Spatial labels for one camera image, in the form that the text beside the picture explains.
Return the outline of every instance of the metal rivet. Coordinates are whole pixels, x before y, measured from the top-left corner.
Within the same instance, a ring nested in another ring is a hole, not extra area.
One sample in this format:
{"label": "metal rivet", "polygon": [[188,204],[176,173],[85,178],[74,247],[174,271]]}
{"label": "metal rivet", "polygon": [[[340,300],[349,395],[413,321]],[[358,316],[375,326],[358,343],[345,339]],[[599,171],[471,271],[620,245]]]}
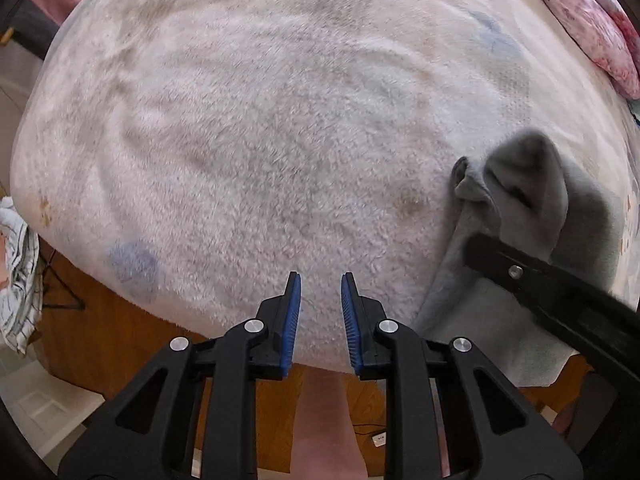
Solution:
{"label": "metal rivet", "polygon": [[174,337],[169,343],[169,348],[176,352],[180,352],[189,346],[189,340],[185,337]]}
{"label": "metal rivet", "polygon": [[257,332],[260,332],[260,330],[262,330],[263,328],[264,328],[264,323],[261,322],[259,319],[250,319],[244,324],[244,329],[247,332],[251,332],[254,334]]}
{"label": "metal rivet", "polygon": [[393,332],[398,330],[398,323],[392,321],[391,319],[380,321],[380,324],[378,326],[380,327],[380,330],[382,330],[382,332],[386,332],[388,334],[392,334]]}
{"label": "metal rivet", "polygon": [[509,267],[509,275],[514,279],[514,280],[519,280],[522,277],[522,273],[524,271],[522,270],[521,266],[517,266],[517,265],[512,265],[511,267]]}
{"label": "metal rivet", "polygon": [[453,348],[458,352],[469,352],[469,350],[471,350],[471,341],[469,341],[469,339],[459,337],[453,342]]}

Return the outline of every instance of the brown stain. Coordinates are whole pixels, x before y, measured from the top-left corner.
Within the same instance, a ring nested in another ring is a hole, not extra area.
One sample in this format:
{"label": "brown stain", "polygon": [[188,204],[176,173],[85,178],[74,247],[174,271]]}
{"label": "brown stain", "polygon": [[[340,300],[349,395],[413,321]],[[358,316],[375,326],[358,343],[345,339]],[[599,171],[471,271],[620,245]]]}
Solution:
{"label": "brown stain", "polygon": [[403,189],[394,201],[394,207],[402,220],[407,220],[427,207],[427,201],[415,189]]}
{"label": "brown stain", "polygon": [[111,84],[107,87],[107,99],[111,101],[115,97],[128,98],[131,92],[129,86],[121,79],[114,78]]}
{"label": "brown stain", "polygon": [[[425,41],[424,43],[427,44],[427,46],[430,44],[428,40]],[[431,79],[433,78],[431,75],[431,72],[428,72],[428,70],[418,71],[418,77],[423,81],[431,81]],[[425,107],[424,102],[425,102],[425,99],[420,99],[420,102],[418,102],[418,106],[424,108]]]}
{"label": "brown stain", "polygon": [[153,28],[164,18],[171,16],[179,0],[137,0],[128,7],[125,17],[140,27]]}
{"label": "brown stain", "polygon": [[49,199],[46,197],[42,197],[40,199],[40,214],[42,216],[42,222],[44,227],[49,227],[51,224],[51,211],[49,207]]}
{"label": "brown stain", "polygon": [[123,48],[116,55],[116,61],[126,67],[132,66],[136,57],[136,49],[132,46]]}

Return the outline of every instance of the person's leg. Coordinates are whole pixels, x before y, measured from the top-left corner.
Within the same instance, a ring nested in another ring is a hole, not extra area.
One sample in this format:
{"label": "person's leg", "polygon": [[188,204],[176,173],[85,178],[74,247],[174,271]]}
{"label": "person's leg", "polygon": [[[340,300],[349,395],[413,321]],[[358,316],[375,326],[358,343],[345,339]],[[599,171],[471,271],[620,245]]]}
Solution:
{"label": "person's leg", "polygon": [[308,368],[296,407],[291,449],[292,480],[364,480],[349,406],[337,372]]}

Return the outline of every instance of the gray towel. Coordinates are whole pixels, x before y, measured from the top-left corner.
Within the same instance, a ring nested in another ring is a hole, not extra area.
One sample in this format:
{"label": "gray towel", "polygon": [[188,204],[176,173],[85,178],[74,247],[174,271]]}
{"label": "gray towel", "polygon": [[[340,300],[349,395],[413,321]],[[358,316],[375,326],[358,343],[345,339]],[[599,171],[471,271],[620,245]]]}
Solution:
{"label": "gray towel", "polygon": [[414,328],[443,342],[468,337],[519,386],[551,384],[572,349],[533,324],[510,293],[465,267],[462,246],[485,232],[608,291],[623,229],[618,199],[535,130],[484,162],[460,158],[452,180],[462,209]]}

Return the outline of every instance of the white fluffy blanket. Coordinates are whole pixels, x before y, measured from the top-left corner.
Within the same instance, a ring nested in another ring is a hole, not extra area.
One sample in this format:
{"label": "white fluffy blanket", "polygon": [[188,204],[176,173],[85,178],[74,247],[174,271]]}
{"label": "white fluffy blanket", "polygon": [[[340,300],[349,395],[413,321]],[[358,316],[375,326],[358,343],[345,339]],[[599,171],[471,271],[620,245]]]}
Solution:
{"label": "white fluffy blanket", "polygon": [[619,197],[614,291],[637,301],[638,132],[541,0],[84,0],[11,189],[76,266],[206,336],[297,270],[294,360],[348,370],[340,275],[414,320],[453,228],[453,164],[522,126]]}

